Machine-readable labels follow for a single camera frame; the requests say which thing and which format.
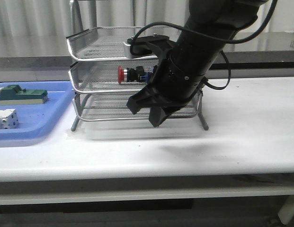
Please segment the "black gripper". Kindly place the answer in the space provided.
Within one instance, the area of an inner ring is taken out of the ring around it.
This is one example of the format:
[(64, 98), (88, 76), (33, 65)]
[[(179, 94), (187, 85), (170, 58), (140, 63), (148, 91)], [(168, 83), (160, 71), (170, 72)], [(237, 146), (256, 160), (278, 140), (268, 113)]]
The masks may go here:
[(147, 45), (159, 58), (154, 79), (129, 97), (132, 114), (150, 108), (149, 122), (156, 128), (185, 106), (208, 71), (208, 42), (204, 39), (154, 41)]

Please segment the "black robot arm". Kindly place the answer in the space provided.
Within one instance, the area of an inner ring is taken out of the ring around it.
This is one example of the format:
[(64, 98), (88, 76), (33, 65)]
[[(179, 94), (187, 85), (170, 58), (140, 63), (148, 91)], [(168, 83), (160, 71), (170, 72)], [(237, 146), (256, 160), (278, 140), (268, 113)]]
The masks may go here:
[(157, 127), (185, 107), (205, 83), (205, 74), (226, 44), (236, 44), (235, 35), (258, 18), (262, 0), (191, 0), (184, 26), (168, 23), (181, 31), (177, 41), (166, 36), (128, 40), (133, 56), (155, 54), (158, 65), (149, 83), (127, 101), (138, 113), (149, 108), (149, 121)]

